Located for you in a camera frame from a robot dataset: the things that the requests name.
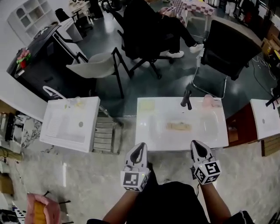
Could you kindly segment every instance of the wooden board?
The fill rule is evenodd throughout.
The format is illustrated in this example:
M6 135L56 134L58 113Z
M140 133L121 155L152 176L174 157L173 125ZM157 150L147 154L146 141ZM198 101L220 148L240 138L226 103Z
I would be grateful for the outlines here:
M280 150L280 134L262 140L262 156L269 156Z

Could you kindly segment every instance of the pink chair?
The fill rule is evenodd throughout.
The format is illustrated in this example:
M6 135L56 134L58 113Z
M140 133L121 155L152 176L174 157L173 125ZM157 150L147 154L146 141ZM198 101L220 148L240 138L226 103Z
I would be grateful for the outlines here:
M25 216L25 224L34 224L34 203L35 201L41 202L45 205L44 208L44 215L46 219L47 224L60 224L60 204L62 203L68 203L70 201L57 203L49 198L46 197L46 195L49 192L47 192L45 195L39 195L39 194L27 194L27 200L28 200L28 208L27 213Z

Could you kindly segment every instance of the white cabinet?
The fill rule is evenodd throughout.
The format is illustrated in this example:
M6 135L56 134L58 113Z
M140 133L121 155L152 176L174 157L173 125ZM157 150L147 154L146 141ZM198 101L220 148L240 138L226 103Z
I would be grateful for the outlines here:
M58 19L47 0L28 0L11 12L7 21L28 46L40 30Z

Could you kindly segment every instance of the hand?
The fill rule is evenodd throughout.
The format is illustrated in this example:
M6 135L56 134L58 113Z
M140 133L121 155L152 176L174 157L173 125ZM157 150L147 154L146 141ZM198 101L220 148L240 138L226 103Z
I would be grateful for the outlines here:
M174 11L171 11L171 12L166 12L166 11L165 11L165 12L163 13L163 15L164 15L164 16L168 16L168 17L175 17Z
M164 12L165 12L167 9L168 9L168 7L163 7L163 8L161 8L161 9L158 11L158 13L159 13L160 15L163 15Z

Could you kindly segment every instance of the smartphone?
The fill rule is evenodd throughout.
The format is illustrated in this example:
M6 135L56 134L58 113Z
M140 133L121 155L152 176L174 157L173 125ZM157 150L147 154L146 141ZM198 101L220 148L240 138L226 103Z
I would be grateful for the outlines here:
M170 8L168 8L167 10L165 10L165 12L171 12L172 10L174 10L176 7L171 6Z

